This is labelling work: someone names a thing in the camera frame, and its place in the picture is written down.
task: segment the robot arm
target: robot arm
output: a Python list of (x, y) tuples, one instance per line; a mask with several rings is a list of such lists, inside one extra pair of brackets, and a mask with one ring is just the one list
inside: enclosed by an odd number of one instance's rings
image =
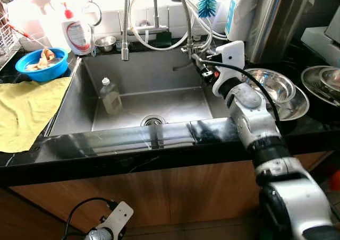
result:
[[(243, 42), (232, 42), (216, 49), (227, 65), (244, 67)], [(207, 80), (207, 61), (192, 56), (200, 74)], [(275, 239), (319, 240), (340, 239), (340, 233), (330, 220), (328, 200), (321, 188), (292, 157), (266, 109), (262, 94), (240, 81), (240, 75), (225, 67), (218, 74), (212, 91), (223, 97), (235, 122), (239, 137), (253, 157), (260, 205), (268, 222), (273, 225)]]
[(125, 224), (133, 215), (132, 208), (124, 201), (112, 211), (107, 219), (91, 230), (84, 240), (120, 240), (125, 233)]

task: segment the white hose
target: white hose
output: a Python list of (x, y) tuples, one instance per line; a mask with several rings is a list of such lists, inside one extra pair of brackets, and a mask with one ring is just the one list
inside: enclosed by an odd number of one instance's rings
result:
[[(132, 0), (131, 3), (130, 3), (130, 10), (129, 10), (129, 20), (130, 20), (130, 27), (131, 27), (131, 31), (133, 32), (133, 34), (135, 35), (135, 37), (138, 39), (138, 41), (140, 41), (141, 44), (143, 44), (144, 46), (152, 49), (152, 50), (161, 50), (161, 51), (165, 51), (165, 50), (171, 50), (171, 49), (174, 49), (176, 48), (177, 46), (179, 46), (180, 44), (182, 44), (182, 42), (185, 41), (185, 39), (187, 38), (188, 36), (188, 33), (186, 32), (184, 34), (184, 36), (182, 37), (181, 40), (179, 40), (177, 43), (175, 43), (174, 45), (171, 45), (167, 48), (157, 48), (157, 47), (154, 47), (154, 46), (151, 46), (147, 43), (145, 43), (143, 41), (143, 39), (140, 37), (140, 35), (138, 34), (138, 31), (136, 30), (136, 27), (135, 27), (135, 19), (131, 18), (131, 12), (132, 12), (132, 7), (133, 7), (133, 4), (135, 3), (136, 0)], [(193, 26), (193, 22), (194, 22), (194, 19), (193, 19), (193, 16), (191, 16), (191, 25)]]
[[(132, 18), (133, 4), (135, 3), (135, 1), (136, 0), (132, 0), (131, 3), (130, 3), (129, 22), (130, 22), (131, 31), (133, 32), (135, 37), (138, 39), (138, 41), (141, 42), (141, 44), (143, 44), (144, 46), (146, 46), (146, 47), (148, 47), (152, 50), (166, 51), (166, 50), (171, 50), (171, 49), (176, 48), (177, 46), (182, 44), (183, 41), (187, 38), (188, 33), (186, 32), (184, 34), (184, 36), (182, 37), (182, 39), (180, 39), (177, 43), (175, 43), (174, 45), (171, 45), (167, 48), (157, 48), (157, 47), (151, 46), (151, 45), (147, 44), (146, 42), (144, 42), (143, 39), (140, 37), (138, 31), (136, 30), (136, 26), (134, 24), (135, 19)], [(196, 5), (193, 1), (191, 1), (191, 0), (185, 0), (185, 1), (188, 3), (188, 9), (190, 9), (190, 11), (192, 12), (191, 27), (193, 27), (194, 18), (195, 18), (196, 20), (198, 20), (198, 23), (201, 25), (201, 27), (204, 29), (204, 31), (209, 34), (207, 41), (202, 46), (200, 46), (200, 49), (202, 50), (202, 52), (204, 52), (205, 50), (207, 50), (209, 48), (209, 45), (211, 44), (213, 37), (216, 38), (216, 39), (220, 39), (220, 40), (227, 40), (227, 38), (224, 35), (221, 35), (221, 34), (215, 32), (215, 31), (213, 31), (209, 19), (207, 19), (208, 24), (206, 24), (202, 19), (200, 19), (198, 17), (198, 15), (196, 13), (197, 7), (196, 7)]]

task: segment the metal pipe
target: metal pipe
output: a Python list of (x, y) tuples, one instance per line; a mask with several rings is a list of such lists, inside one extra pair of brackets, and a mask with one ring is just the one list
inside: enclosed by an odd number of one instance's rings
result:
[(123, 39), (122, 39), (122, 60), (129, 60), (128, 47), (128, 16), (129, 16), (129, 0), (124, 0), (124, 18), (123, 18)]
[(183, 5), (183, 8), (184, 8), (186, 22), (188, 24), (188, 39), (186, 41), (186, 48), (188, 50), (189, 58), (191, 58), (192, 47), (193, 47), (193, 40), (192, 40), (192, 35), (191, 35), (191, 20), (190, 20), (189, 9), (188, 9), (188, 6), (186, 4), (186, 1), (185, 0), (181, 0), (181, 1), (182, 1), (182, 5)]
[[(145, 31), (148, 31), (149, 35), (151, 35), (151, 34), (157, 34), (157, 33), (167, 31), (168, 27), (162, 26), (162, 25), (160, 25), (158, 28), (155, 28), (154, 26), (141, 26), (141, 27), (136, 27), (135, 30), (138, 32), (138, 34), (141, 34), (141, 35), (145, 34)], [(127, 31), (128, 31), (127, 34), (129, 36), (133, 35), (133, 32), (131, 29), (127, 29)]]
[(157, 0), (154, 0), (154, 19), (155, 19), (155, 28), (159, 27), (159, 15), (157, 9)]

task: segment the dish soap bottle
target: dish soap bottle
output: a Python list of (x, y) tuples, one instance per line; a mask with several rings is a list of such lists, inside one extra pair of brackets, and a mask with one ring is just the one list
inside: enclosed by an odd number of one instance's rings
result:
[(108, 114), (117, 114), (122, 109), (118, 86), (111, 83), (107, 77), (103, 78), (101, 83), (103, 87), (100, 90), (100, 97), (103, 100), (106, 112)]
[(62, 28), (65, 39), (76, 55), (86, 55), (90, 53), (91, 30), (89, 25), (80, 21), (71, 10), (65, 7), (65, 20), (62, 22)]

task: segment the stainless steel sink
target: stainless steel sink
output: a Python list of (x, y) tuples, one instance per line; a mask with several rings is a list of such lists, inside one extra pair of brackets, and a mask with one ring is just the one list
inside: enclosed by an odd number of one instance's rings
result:
[[(227, 117), (224, 100), (203, 87), (194, 67), (179, 50), (83, 58), (49, 135), (111, 130)], [(109, 115), (98, 98), (103, 77), (117, 83), (123, 109)]]

